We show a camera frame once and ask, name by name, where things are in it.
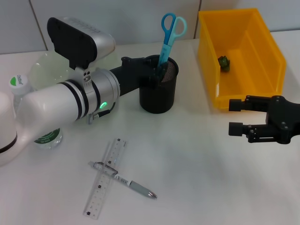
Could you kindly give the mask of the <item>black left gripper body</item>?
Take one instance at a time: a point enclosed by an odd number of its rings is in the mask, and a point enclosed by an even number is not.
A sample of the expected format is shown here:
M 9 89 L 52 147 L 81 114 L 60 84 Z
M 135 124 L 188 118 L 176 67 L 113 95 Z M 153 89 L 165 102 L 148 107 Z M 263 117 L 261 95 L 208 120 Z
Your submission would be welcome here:
M 123 96 L 138 89 L 141 79 L 149 76 L 153 72 L 153 68 L 150 66 L 151 60 L 144 57 L 122 57 L 121 61 L 121 66 L 110 71 L 117 78 L 120 86 L 120 96 Z

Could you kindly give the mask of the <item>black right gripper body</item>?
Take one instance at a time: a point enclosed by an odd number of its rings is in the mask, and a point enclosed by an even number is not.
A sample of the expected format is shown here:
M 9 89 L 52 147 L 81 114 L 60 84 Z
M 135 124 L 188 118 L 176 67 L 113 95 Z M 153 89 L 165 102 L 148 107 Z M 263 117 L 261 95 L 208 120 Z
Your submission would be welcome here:
M 266 123 L 277 131 L 276 142 L 289 144 L 300 134 L 300 104 L 292 103 L 283 96 L 273 96 L 267 110 Z

